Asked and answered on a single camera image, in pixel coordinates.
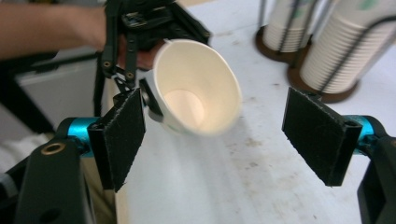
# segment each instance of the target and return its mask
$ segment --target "paper cup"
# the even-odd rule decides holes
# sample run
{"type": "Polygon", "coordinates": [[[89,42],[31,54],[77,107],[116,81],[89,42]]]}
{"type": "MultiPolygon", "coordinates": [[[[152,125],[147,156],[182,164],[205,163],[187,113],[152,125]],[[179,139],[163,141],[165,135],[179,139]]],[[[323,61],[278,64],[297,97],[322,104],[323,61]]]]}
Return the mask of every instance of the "paper cup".
{"type": "MultiPolygon", "coordinates": [[[[263,43],[269,49],[279,50],[280,43],[283,38],[284,30],[277,30],[274,26],[268,25],[268,30],[262,38],[263,43]]],[[[289,32],[282,48],[282,52],[295,52],[299,48],[300,38],[303,32],[289,32]]],[[[309,35],[305,35],[302,43],[302,48],[306,46],[309,40],[309,35]]]]}
{"type": "MultiPolygon", "coordinates": [[[[338,49],[334,46],[315,46],[316,59],[323,60],[326,64],[331,64],[336,66],[347,54],[348,48],[338,49]]],[[[359,65],[361,63],[365,63],[366,60],[370,60],[375,54],[377,50],[375,49],[355,49],[350,57],[345,62],[345,65],[359,65]]]]}
{"type": "MultiPolygon", "coordinates": [[[[345,18],[340,17],[336,12],[334,12],[332,17],[329,19],[329,24],[331,24],[334,28],[337,28],[339,32],[349,35],[359,35],[363,30],[368,28],[367,26],[354,25],[345,18]]],[[[387,34],[389,32],[389,26],[387,26],[388,25],[384,24],[378,25],[375,27],[374,32],[371,33],[373,35],[383,35],[384,33],[387,34]]]]}
{"type": "MultiPolygon", "coordinates": [[[[297,10],[293,15],[292,29],[303,29],[305,20],[308,17],[309,8],[311,8],[314,1],[301,1],[297,6],[297,10]]],[[[277,24],[282,28],[286,28],[290,13],[293,11],[294,0],[277,0],[276,5],[271,12],[270,24],[277,24]]]]}
{"type": "Polygon", "coordinates": [[[212,48],[192,40],[167,41],[154,60],[163,126],[175,133],[218,135],[241,110],[238,81],[212,48]]]}
{"type": "Polygon", "coordinates": [[[370,23],[396,14],[394,0],[345,0],[338,1],[334,13],[345,18],[350,25],[367,27],[370,23]]]}

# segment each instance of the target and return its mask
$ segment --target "white paper cup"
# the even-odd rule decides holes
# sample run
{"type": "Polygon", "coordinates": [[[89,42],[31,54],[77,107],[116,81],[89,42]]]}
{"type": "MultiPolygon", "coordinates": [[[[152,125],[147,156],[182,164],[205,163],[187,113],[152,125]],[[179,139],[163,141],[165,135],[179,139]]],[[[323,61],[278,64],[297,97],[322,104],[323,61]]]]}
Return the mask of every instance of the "white paper cup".
{"type": "Polygon", "coordinates": [[[338,1],[334,13],[345,18],[350,25],[367,27],[370,23],[396,14],[394,0],[342,0],[338,1]]]}
{"type": "MultiPolygon", "coordinates": [[[[272,25],[267,26],[267,30],[265,30],[265,34],[262,37],[262,41],[269,49],[278,50],[280,43],[283,38],[284,30],[278,30],[272,25]]],[[[285,40],[285,43],[282,48],[282,52],[295,52],[299,48],[300,38],[303,32],[293,32],[290,31],[285,40]]],[[[309,35],[305,35],[302,43],[302,47],[304,48],[308,43],[309,35]]]]}
{"type": "MultiPolygon", "coordinates": [[[[328,76],[319,76],[315,71],[312,70],[302,70],[301,76],[303,82],[315,90],[320,90],[323,83],[326,82],[328,76]]],[[[356,83],[354,78],[348,80],[341,80],[339,76],[331,80],[331,82],[326,86],[324,92],[327,93],[339,93],[345,90],[349,90],[356,83]]]]}
{"type": "MultiPolygon", "coordinates": [[[[359,35],[362,31],[368,28],[350,23],[350,21],[342,18],[337,12],[334,12],[332,14],[332,17],[329,19],[329,24],[337,28],[336,31],[349,35],[359,35]]],[[[383,35],[384,33],[387,34],[388,32],[389,27],[387,27],[386,25],[378,25],[375,27],[375,31],[371,33],[373,33],[373,35],[383,35]]]]}
{"type": "MultiPolygon", "coordinates": [[[[326,79],[335,69],[335,66],[329,66],[323,64],[321,67],[319,66],[307,66],[305,68],[306,70],[312,71],[316,76],[323,77],[326,79]]],[[[355,67],[345,67],[342,66],[338,72],[337,72],[337,79],[339,80],[347,80],[350,79],[351,77],[354,77],[355,74],[359,73],[359,71],[362,69],[361,66],[355,66],[355,67]]]]}
{"type": "MultiPolygon", "coordinates": [[[[317,45],[315,58],[321,59],[327,64],[337,65],[340,60],[342,60],[347,54],[348,48],[339,49],[335,46],[322,46],[317,45]]],[[[356,48],[350,57],[348,57],[345,64],[355,65],[365,63],[366,60],[370,60],[376,53],[378,49],[361,49],[356,48]]]]}
{"type": "MultiPolygon", "coordinates": [[[[337,48],[337,51],[341,50],[341,53],[347,51],[352,47],[352,45],[356,42],[356,38],[344,38],[341,36],[328,36],[327,34],[322,34],[319,38],[320,44],[325,46],[326,48],[337,48]]],[[[357,46],[358,49],[361,50],[375,50],[378,47],[382,46],[384,42],[386,42],[389,38],[383,38],[378,41],[369,41],[367,39],[363,39],[359,45],[357,46]]]]}
{"type": "MultiPolygon", "coordinates": [[[[271,12],[270,24],[277,24],[282,28],[286,28],[290,13],[293,11],[294,0],[276,0],[276,5],[271,12]]],[[[297,6],[297,10],[293,15],[293,23],[290,28],[303,29],[305,20],[308,17],[309,8],[311,8],[314,1],[301,1],[297,6]]]]}
{"type": "MultiPolygon", "coordinates": [[[[287,24],[280,24],[280,23],[278,23],[278,21],[272,21],[270,24],[272,26],[274,26],[278,30],[285,30],[287,28],[287,24]]],[[[289,31],[290,32],[301,32],[302,33],[304,31],[304,27],[303,26],[297,27],[297,28],[296,27],[290,27],[289,31]]]]}
{"type": "Polygon", "coordinates": [[[218,135],[241,110],[238,81],[212,48],[192,40],[167,41],[154,60],[163,126],[175,133],[218,135]]]}

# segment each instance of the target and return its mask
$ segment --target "metal rod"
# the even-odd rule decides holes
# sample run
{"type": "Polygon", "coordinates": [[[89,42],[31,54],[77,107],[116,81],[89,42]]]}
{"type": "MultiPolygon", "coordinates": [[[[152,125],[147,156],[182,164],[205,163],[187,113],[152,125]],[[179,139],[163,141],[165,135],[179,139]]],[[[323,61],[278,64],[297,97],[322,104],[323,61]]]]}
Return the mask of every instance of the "metal rod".
{"type": "Polygon", "coordinates": [[[347,59],[350,57],[350,55],[352,55],[353,51],[356,49],[356,47],[359,45],[359,43],[363,40],[364,37],[366,37],[367,34],[370,33],[370,31],[375,28],[377,25],[384,23],[384,22],[392,22],[392,21],[396,21],[396,16],[390,16],[390,17],[386,17],[383,18],[379,21],[376,21],[374,23],[372,23],[371,25],[369,25],[369,27],[367,29],[365,29],[361,35],[358,36],[358,38],[356,39],[356,41],[353,43],[352,47],[349,49],[349,51],[347,52],[347,54],[340,60],[340,63],[335,67],[335,69],[332,71],[331,75],[327,78],[327,80],[323,83],[322,87],[319,90],[319,94],[321,95],[324,90],[326,89],[326,87],[329,85],[329,83],[332,81],[333,78],[335,78],[335,76],[337,75],[337,72],[341,69],[341,67],[344,65],[344,63],[347,61],[347,59]]]}
{"type": "Polygon", "coordinates": [[[96,60],[95,84],[93,87],[93,115],[101,117],[102,115],[102,99],[105,90],[105,73],[102,69],[102,55],[96,60]]]}
{"type": "Polygon", "coordinates": [[[326,16],[328,15],[328,13],[330,13],[330,6],[332,5],[332,0],[327,0],[326,5],[323,7],[323,9],[320,12],[320,16],[319,19],[317,21],[317,25],[314,28],[314,31],[312,32],[312,34],[316,34],[317,31],[320,28],[320,25],[323,23],[324,19],[326,18],[326,16]]]}
{"type": "Polygon", "coordinates": [[[309,8],[309,14],[308,14],[308,17],[305,20],[304,30],[303,30],[303,33],[301,34],[300,40],[298,42],[299,44],[298,44],[297,52],[296,52],[296,54],[294,56],[293,62],[290,65],[291,68],[294,68],[297,65],[297,63],[300,61],[301,54],[303,52],[303,48],[302,48],[303,41],[304,41],[304,38],[305,38],[306,34],[308,33],[309,24],[310,24],[310,22],[312,20],[312,16],[314,15],[314,11],[315,11],[314,9],[315,9],[315,7],[317,5],[317,2],[318,2],[318,0],[314,0],[314,3],[312,4],[311,8],[309,8]]]}
{"type": "Polygon", "coordinates": [[[263,27],[264,25],[264,20],[265,20],[265,7],[267,5],[266,0],[262,0],[260,4],[260,11],[259,11],[259,30],[263,27]]]}
{"type": "Polygon", "coordinates": [[[52,123],[7,71],[0,71],[0,104],[34,133],[55,133],[52,123]]]}
{"type": "Polygon", "coordinates": [[[285,32],[283,33],[282,41],[280,42],[277,54],[281,54],[281,52],[282,52],[282,49],[286,42],[286,38],[288,37],[288,34],[289,34],[289,29],[290,29],[291,25],[293,24],[293,17],[295,15],[299,5],[300,5],[300,0],[295,0],[294,4],[293,4],[293,10],[291,11],[291,13],[289,15],[288,23],[287,23],[285,32]]]}

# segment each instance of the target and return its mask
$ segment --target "brass insert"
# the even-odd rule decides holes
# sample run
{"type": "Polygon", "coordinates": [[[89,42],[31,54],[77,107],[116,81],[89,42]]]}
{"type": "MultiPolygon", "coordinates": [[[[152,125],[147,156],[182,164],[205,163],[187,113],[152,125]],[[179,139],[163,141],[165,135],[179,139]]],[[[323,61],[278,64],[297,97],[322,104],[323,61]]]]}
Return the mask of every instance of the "brass insert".
{"type": "Polygon", "coordinates": [[[111,65],[110,62],[104,62],[104,63],[103,63],[103,66],[104,66],[104,67],[109,67],[110,65],[111,65]]]}
{"type": "Polygon", "coordinates": [[[64,143],[53,143],[41,149],[41,153],[50,156],[64,150],[65,147],[66,145],[64,143]]]}

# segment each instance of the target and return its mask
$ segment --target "stack of paper cups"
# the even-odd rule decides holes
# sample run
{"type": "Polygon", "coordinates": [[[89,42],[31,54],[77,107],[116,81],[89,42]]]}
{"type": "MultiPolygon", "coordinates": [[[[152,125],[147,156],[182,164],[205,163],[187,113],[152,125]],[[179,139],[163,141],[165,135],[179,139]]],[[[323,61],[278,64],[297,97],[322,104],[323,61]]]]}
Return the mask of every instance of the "stack of paper cups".
{"type": "Polygon", "coordinates": [[[373,64],[394,36],[395,22],[380,24],[367,33],[336,76],[322,90],[361,33],[372,23],[391,15],[396,15],[396,1],[339,1],[305,59],[301,70],[301,78],[305,84],[315,90],[332,94],[351,89],[367,69],[367,64],[373,64]]]}
{"type": "MultiPolygon", "coordinates": [[[[292,24],[281,52],[295,52],[298,50],[299,42],[304,34],[304,25],[309,16],[309,9],[313,0],[301,0],[299,6],[292,16],[292,24]]],[[[265,28],[265,34],[262,42],[272,50],[279,50],[283,35],[288,26],[290,14],[293,11],[295,0],[278,0],[271,13],[268,25],[265,28]]],[[[305,47],[309,35],[304,35],[301,47],[305,47]]]]}

